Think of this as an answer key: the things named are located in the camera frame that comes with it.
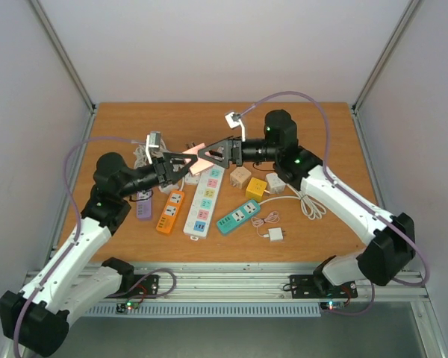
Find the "pink cube socket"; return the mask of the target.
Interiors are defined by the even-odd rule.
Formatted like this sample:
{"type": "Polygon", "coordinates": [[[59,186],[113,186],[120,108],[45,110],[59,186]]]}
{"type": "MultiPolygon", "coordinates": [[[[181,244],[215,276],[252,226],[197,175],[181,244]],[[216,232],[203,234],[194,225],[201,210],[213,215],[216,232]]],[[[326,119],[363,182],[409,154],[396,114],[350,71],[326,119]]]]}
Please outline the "pink cube socket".
{"type": "Polygon", "coordinates": [[[198,156],[198,152],[200,149],[203,149],[205,144],[202,142],[198,145],[193,145],[191,148],[183,151],[183,154],[195,154],[197,156],[197,161],[190,167],[189,171],[192,176],[199,175],[201,172],[211,168],[213,163],[204,160],[198,156]]]}

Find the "beige cube socket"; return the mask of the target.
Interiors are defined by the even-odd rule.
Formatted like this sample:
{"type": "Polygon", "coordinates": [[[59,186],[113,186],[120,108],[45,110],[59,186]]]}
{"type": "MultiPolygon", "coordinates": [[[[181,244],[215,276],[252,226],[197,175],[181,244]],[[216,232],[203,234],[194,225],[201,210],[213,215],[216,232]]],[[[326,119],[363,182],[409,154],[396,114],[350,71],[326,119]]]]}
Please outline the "beige cube socket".
{"type": "Polygon", "coordinates": [[[234,169],[229,178],[230,184],[238,189],[244,188],[250,181],[252,173],[245,167],[237,167],[234,169]]]}

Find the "yellow cube socket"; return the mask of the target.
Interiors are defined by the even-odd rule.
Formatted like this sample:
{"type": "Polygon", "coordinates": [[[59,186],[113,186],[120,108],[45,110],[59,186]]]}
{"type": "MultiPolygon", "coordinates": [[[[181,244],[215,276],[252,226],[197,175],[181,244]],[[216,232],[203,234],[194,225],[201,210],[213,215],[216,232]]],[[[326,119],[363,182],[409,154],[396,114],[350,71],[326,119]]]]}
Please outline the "yellow cube socket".
{"type": "Polygon", "coordinates": [[[245,196],[248,199],[253,199],[257,202],[262,202],[264,193],[267,190],[267,182],[265,180],[257,179],[257,178],[250,178],[246,191],[245,196]]]}

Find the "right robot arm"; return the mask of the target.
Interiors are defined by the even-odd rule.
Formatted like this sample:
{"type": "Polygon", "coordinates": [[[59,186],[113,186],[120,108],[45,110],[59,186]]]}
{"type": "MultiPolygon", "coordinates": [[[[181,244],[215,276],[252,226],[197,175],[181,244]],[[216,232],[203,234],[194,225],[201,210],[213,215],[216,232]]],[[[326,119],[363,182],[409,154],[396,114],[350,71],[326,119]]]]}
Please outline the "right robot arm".
{"type": "Polygon", "coordinates": [[[313,282],[320,297],[334,294],[350,281],[367,279],[386,286],[414,259],[413,220],[373,205],[333,175],[317,155],[299,144],[297,124],[285,110],[272,110],[264,117],[264,138],[230,136],[199,150],[198,156],[225,169],[231,164],[271,162],[282,181],[316,199],[357,235],[363,251],[329,257],[315,268],[313,282]]]}

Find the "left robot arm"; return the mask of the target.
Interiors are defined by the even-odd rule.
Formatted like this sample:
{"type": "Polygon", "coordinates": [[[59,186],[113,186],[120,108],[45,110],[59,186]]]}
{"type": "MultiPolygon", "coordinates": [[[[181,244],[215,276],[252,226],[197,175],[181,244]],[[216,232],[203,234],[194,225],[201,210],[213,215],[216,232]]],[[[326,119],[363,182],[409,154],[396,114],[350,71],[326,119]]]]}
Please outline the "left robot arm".
{"type": "Polygon", "coordinates": [[[21,348],[49,357],[92,306],[106,297],[126,297],[134,291],[133,267],[117,259],[77,286],[73,283],[124,222],[131,210],[129,197],[161,184],[177,183],[197,160],[195,154],[167,152],[149,165],[133,169],[116,152],[98,159],[90,199],[78,213],[68,239],[33,280],[19,292],[6,291],[0,298],[2,330],[13,342],[15,357],[21,348]]]}

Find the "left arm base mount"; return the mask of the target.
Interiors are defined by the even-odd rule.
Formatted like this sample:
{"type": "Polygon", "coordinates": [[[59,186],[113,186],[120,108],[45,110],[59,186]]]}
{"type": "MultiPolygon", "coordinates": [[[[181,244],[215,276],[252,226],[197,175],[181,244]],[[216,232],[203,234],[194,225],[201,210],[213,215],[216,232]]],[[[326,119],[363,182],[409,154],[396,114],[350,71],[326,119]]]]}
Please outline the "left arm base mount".
{"type": "Polygon", "coordinates": [[[151,274],[142,280],[141,274],[135,274],[133,283],[137,285],[128,293],[129,298],[155,298],[158,294],[159,276],[151,274]]]}

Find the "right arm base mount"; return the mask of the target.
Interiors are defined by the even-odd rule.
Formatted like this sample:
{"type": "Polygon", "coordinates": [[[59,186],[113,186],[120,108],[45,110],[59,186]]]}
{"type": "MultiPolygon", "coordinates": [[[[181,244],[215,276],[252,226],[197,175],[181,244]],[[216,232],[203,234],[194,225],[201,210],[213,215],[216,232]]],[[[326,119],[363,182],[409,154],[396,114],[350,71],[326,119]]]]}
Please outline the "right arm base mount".
{"type": "Polygon", "coordinates": [[[356,283],[350,281],[340,286],[329,286],[322,292],[318,289],[311,274],[292,274],[286,287],[290,290],[294,299],[310,298],[357,298],[358,291],[356,283]]]}

